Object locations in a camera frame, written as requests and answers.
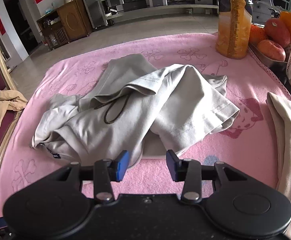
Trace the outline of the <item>red apple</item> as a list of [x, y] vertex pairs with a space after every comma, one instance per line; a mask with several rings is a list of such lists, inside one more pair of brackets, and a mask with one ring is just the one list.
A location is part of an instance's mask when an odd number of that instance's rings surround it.
[[286, 52], [276, 42], [272, 40], [262, 40], [257, 49], [266, 57], [275, 61], [284, 61], [286, 59]]

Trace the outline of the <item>orange juice bottle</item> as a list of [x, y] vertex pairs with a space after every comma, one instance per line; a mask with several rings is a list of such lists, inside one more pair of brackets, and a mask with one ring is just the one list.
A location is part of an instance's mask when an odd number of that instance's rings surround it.
[[253, 0], [218, 0], [216, 50], [231, 59], [245, 57], [252, 23]]

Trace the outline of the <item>grey white t-shirt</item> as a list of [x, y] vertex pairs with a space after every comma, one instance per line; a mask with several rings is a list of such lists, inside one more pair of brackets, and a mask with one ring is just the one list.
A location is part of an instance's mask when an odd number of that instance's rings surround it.
[[114, 59], [85, 96], [51, 98], [32, 146], [84, 166], [124, 150], [129, 166], [166, 150], [180, 155], [232, 126], [239, 108], [226, 97], [226, 83], [189, 64], [157, 69], [141, 54]]

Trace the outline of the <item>wooden cabinet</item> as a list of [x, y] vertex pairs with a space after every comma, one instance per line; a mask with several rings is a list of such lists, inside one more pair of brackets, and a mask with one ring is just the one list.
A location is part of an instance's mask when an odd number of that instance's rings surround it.
[[92, 25], [83, 0], [73, 0], [37, 20], [50, 50], [89, 36]]

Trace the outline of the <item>tan beige jacket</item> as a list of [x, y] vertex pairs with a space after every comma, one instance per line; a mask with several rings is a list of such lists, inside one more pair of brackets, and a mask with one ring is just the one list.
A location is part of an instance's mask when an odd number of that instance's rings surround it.
[[0, 90], [0, 127], [7, 111], [19, 112], [25, 109], [28, 100], [18, 90]]

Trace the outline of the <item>pink blanket table cover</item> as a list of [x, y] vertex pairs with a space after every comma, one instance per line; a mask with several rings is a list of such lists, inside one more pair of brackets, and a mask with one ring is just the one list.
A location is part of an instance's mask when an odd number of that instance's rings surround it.
[[224, 161], [275, 187], [277, 146], [267, 94], [290, 94], [252, 52], [240, 60], [211, 34], [147, 38], [62, 60], [28, 101], [0, 170], [0, 216], [15, 192], [70, 161], [130, 153], [114, 193], [176, 193], [166, 151]]

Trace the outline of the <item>metal fruit bowl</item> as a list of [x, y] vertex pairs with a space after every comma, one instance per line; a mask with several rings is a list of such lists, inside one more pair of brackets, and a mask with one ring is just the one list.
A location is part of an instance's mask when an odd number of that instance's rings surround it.
[[249, 44], [249, 48], [254, 52], [254, 54], [257, 56], [257, 58], [269, 69], [271, 70], [278, 70], [278, 71], [284, 71], [286, 69], [287, 63], [285, 61], [276, 61], [272, 60], [271, 58], [265, 56], [262, 54], [256, 46], [253, 44]]

